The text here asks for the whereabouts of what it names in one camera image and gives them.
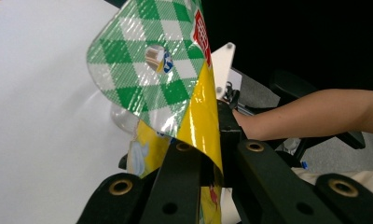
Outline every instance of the beige pants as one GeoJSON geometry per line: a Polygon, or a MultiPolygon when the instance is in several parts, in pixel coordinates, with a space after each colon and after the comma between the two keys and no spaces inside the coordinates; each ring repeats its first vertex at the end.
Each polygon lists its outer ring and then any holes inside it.
{"type": "MultiPolygon", "coordinates": [[[[303,168],[292,168],[292,171],[299,176],[301,179],[315,185],[317,177],[322,174],[313,174],[303,168]]],[[[340,175],[346,175],[351,179],[362,184],[365,188],[373,192],[373,171],[361,171],[361,172],[348,172],[340,173],[340,175]]]]}

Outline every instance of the black monitor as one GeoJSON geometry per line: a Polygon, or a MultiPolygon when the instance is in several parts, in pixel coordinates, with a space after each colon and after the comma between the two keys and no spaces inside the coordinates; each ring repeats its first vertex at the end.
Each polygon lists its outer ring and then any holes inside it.
{"type": "Polygon", "coordinates": [[[373,90],[372,0],[202,4],[212,51],[233,42],[233,67],[256,81],[285,69],[319,89],[373,90]]]}

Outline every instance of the blue object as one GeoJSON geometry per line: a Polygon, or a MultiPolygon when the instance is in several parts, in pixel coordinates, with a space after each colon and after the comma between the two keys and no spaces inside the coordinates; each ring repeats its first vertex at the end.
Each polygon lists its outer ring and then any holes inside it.
{"type": "Polygon", "coordinates": [[[308,169],[308,164],[305,161],[303,161],[302,162],[302,167],[303,167],[303,169],[307,170],[308,169]]]}

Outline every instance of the person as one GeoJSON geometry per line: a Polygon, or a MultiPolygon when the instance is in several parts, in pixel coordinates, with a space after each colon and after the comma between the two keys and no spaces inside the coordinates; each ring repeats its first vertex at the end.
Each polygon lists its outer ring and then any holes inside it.
{"type": "MultiPolygon", "coordinates": [[[[321,137],[349,131],[373,133],[373,91],[367,90],[321,90],[253,116],[236,109],[232,112],[247,138],[259,141],[321,137]]],[[[302,168],[292,170],[312,184],[322,175],[302,168]]],[[[373,171],[342,175],[373,192],[373,171]]]]}

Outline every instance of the white table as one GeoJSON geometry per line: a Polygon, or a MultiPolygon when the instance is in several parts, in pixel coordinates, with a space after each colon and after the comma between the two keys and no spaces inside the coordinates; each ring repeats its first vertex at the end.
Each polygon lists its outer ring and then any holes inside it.
{"type": "Polygon", "coordinates": [[[86,64],[116,13],[104,0],[0,1],[0,224],[76,223],[122,172],[131,136],[86,64]]]}

